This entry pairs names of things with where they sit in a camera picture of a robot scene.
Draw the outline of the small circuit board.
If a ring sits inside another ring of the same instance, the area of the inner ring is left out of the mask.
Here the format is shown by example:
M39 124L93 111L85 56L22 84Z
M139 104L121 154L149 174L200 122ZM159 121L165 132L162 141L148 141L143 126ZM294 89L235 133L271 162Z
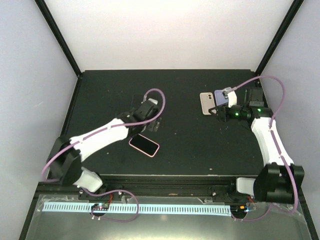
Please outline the small circuit board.
M109 203L95 203L92 205L92 211L107 211L109 209Z
M246 205L231 205L230 211L233 213L247 213L250 209Z

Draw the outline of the left black frame post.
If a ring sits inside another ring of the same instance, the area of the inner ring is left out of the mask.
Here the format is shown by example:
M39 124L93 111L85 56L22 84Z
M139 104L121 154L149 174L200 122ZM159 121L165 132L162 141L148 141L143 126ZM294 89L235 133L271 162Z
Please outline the left black frame post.
M63 51L67 61L69 62L72 70L74 71L75 75L79 78L82 76L82 71L80 70L76 59L74 58L59 26L57 25L47 3L45 0L35 0L34 1L40 10L42 16L44 17L47 25L49 26L52 34L54 35L58 45L60 46L61 50Z

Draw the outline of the lavender phone case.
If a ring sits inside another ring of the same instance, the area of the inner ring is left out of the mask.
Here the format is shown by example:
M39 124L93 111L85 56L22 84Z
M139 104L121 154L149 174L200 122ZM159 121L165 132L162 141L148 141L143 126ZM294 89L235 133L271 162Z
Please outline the lavender phone case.
M222 90L215 90L214 91L214 98L215 98L215 104L216 106L228 104L229 100L225 98L225 96L222 93Z

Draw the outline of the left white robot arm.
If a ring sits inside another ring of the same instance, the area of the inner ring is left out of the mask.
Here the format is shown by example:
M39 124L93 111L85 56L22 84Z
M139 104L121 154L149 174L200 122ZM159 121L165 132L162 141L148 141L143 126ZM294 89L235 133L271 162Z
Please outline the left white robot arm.
M58 137L44 167L51 172L47 181L62 186L74 185L88 190L97 200L103 199L108 192L107 186L96 172L85 168L83 162L115 142L155 128L165 105L163 102L159 107L154 99L149 98L139 108L123 112L95 130L71 138Z

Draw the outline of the left small circuit board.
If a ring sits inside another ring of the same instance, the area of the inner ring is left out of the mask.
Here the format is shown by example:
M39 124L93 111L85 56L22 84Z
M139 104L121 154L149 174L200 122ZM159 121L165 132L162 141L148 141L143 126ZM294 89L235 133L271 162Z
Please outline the left small circuit board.
M92 211L107 211L109 209L109 203L95 203L92 205Z

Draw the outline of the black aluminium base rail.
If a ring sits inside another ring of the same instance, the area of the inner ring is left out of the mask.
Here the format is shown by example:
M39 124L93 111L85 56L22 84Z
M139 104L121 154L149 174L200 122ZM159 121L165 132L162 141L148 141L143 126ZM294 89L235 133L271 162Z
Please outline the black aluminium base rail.
M138 197L213 198L215 202L227 203L244 197L236 190L239 176L102 175L100 178L102 187L95 194L126 190Z

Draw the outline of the right small circuit board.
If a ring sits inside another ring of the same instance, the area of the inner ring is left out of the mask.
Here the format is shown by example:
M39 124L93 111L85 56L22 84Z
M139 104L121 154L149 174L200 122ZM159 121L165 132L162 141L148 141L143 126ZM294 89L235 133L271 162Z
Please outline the right small circuit board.
M247 213L250 209L246 205L231 205L230 211L233 213Z

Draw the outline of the black frame post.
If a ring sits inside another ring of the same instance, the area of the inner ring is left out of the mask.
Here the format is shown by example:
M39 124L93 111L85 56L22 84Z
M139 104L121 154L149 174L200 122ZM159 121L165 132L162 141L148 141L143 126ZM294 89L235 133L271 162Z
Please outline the black frame post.
M61 50L63 51L67 61L69 62L72 70L74 71L75 75L79 78L82 76L82 71L80 70L76 59L74 58L59 26L57 25L47 3L45 0L35 0L34 1L40 10L42 16L44 17L47 25L49 26L52 34L54 35L58 45L60 46Z
M300 7L304 3L304 0L293 0L288 11L286 12L281 24L279 25L275 35L273 36L266 52L264 53L258 67L255 70L255 75L260 76L264 69L266 68L268 62L270 61L272 55L274 54L275 50L277 49L279 43L281 42L282 38L284 37L286 31L288 30L289 26L291 25L292 21L294 20L296 14L298 13Z

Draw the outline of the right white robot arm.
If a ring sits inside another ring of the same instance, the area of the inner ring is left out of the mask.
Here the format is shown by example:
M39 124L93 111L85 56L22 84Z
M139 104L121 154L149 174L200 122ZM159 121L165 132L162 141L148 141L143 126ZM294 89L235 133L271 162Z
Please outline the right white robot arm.
M245 195L259 202L294 204L298 201L305 171L295 165L287 154L277 131L273 111L265 107L263 90L249 87L245 90L244 103L237 103L237 95L230 87L215 90L215 107L209 114L222 122L245 121L253 132L261 151L264 167L256 178L239 177L228 187L228 198L240 201Z

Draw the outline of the right black frame post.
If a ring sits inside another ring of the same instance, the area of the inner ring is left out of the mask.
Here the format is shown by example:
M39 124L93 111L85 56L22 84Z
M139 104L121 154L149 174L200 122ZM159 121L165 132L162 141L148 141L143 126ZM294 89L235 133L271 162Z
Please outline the right black frame post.
M274 54L275 50L277 49L279 43L281 42L282 38L284 37L286 31L288 30L289 26L291 25L292 21L294 20L296 14L298 13L300 7L304 3L304 0L293 0L288 11L286 12L281 24L279 25L275 35L273 36L266 52L264 53L258 67L255 70L255 75L260 76L264 69L266 68L268 62L270 61L272 55Z

